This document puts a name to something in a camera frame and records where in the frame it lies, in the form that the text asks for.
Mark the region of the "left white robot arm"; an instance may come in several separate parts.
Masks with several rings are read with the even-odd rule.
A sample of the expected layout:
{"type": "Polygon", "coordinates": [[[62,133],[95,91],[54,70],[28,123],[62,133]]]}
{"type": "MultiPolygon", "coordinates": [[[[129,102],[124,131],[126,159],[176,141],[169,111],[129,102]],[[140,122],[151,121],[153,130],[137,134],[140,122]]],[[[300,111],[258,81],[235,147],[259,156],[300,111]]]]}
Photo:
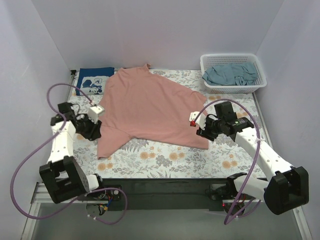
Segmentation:
{"type": "Polygon", "coordinates": [[[49,159],[39,167],[40,177],[56,204],[89,193],[95,200],[106,196],[102,178],[94,173],[86,175],[74,157],[74,136],[81,135],[89,141],[101,137],[102,122],[99,117],[104,108],[92,104],[82,117],[76,114],[70,102],[58,105],[59,113],[51,118],[50,126],[55,138],[49,159]]]}

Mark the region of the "pink t shirt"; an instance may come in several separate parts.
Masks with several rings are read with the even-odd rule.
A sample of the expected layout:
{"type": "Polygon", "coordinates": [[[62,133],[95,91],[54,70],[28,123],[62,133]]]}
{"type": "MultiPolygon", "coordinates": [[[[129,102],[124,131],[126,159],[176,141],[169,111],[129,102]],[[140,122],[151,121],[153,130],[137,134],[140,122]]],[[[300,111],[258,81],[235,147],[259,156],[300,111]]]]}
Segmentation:
{"type": "Polygon", "coordinates": [[[148,64],[121,68],[105,85],[99,104],[98,158],[108,158],[133,138],[208,149],[209,142],[190,127],[192,112],[203,108],[200,92],[149,71],[148,64]]]}

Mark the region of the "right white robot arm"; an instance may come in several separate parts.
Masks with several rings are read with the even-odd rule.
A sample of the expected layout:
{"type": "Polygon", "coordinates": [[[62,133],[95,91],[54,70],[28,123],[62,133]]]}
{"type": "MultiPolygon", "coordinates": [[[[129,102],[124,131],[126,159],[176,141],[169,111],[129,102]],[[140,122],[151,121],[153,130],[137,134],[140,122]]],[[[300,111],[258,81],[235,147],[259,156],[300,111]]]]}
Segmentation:
{"type": "Polygon", "coordinates": [[[249,195],[263,201],[275,215],[303,206],[309,202],[309,174],[300,166],[284,160],[266,143],[253,117],[237,117],[233,100],[213,101],[215,114],[192,112],[190,125],[198,126],[196,134],[214,141],[223,134],[230,137],[253,159],[248,173],[236,173],[227,178],[227,195],[234,199],[228,215],[241,195],[249,195]]]}

